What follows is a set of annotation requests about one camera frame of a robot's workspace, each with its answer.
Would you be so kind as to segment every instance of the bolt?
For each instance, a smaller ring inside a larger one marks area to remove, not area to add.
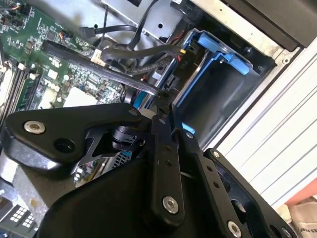
[[[194,138],[194,136],[193,136],[191,133],[189,133],[189,132],[186,132],[186,135],[187,135],[187,137],[189,137],[189,138],[191,138],[191,139]]]
[[[161,123],[163,123],[164,125],[166,124],[166,122],[165,122],[164,119],[162,119],[162,118],[160,118],[159,121],[160,121]]]
[[[170,196],[163,198],[163,207],[171,214],[178,212],[178,204],[176,200]]]
[[[24,129],[32,134],[42,134],[45,132],[45,126],[43,123],[35,120],[30,120],[24,124]]]
[[[228,222],[228,228],[234,237],[240,238],[242,236],[240,228],[232,221]]]
[[[217,159],[219,159],[219,158],[220,158],[219,153],[218,153],[218,152],[216,152],[216,151],[213,151],[213,152],[212,152],[212,155],[213,155],[213,156],[215,156]]]
[[[134,116],[136,116],[136,115],[137,115],[136,111],[134,111],[134,110],[132,110],[132,109],[131,109],[131,110],[129,110],[129,113],[130,113],[130,114],[132,114],[132,115],[134,115]]]
[[[284,231],[284,233],[286,234],[286,236],[288,238],[292,238],[292,235],[290,234],[290,232],[285,227],[282,227],[282,230]]]

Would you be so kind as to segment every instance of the chip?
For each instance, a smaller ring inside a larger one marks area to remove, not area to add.
[[[27,42],[25,43],[25,47],[26,47],[27,49],[31,49],[31,48],[33,47],[32,42],[27,41]]]
[[[48,34],[46,35],[46,38],[47,38],[48,40],[50,40],[50,41],[53,41],[53,40],[55,40],[55,37],[56,37],[55,32],[49,30],[49,31],[48,31]]]

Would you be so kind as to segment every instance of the black hole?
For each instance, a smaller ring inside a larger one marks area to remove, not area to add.
[[[75,151],[75,144],[69,139],[59,138],[54,141],[54,147],[61,153],[69,154]]]
[[[170,166],[170,167],[173,165],[170,160],[166,160],[165,163],[166,163],[168,166]]]
[[[276,237],[282,238],[281,233],[278,231],[278,229],[277,229],[275,226],[270,225],[269,227],[271,228],[271,230],[273,231],[273,233],[276,235]]]
[[[222,182],[224,188],[226,189],[226,192],[227,193],[230,192],[230,190],[231,190],[230,183],[228,182],[228,180],[221,173],[218,172],[218,174],[219,174],[219,177],[221,179],[221,182]]]
[[[247,213],[244,207],[242,206],[241,202],[237,200],[231,200],[232,206],[234,208],[234,211],[236,212],[239,221],[244,224],[247,222]]]
[[[219,184],[218,184],[218,183],[213,182],[213,184],[214,184],[214,186],[215,186],[216,188],[220,188],[220,186],[219,186]]]

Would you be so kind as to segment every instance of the capacitor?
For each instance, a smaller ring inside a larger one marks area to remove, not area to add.
[[[67,74],[65,74],[64,77],[63,77],[63,79],[64,79],[65,81],[68,81],[68,80],[69,80],[69,76],[68,76]]]

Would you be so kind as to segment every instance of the green circuit board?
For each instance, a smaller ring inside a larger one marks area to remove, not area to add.
[[[81,100],[87,99],[88,102],[82,102],[83,105],[119,102],[120,84],[41,51],[46,39],[85,56],[93,54],[93,46],[23,0],[0,0],[0,7],[15,9],[0,13],[0,37],[5,56],[12,60],[15,68],[22,66],[24,71],[28,70],[25,78],[19,79],[23,82],[15,111],[60,108],[65,103],[67,106],[80,106],[76,102],[67,102],[70,94]]]

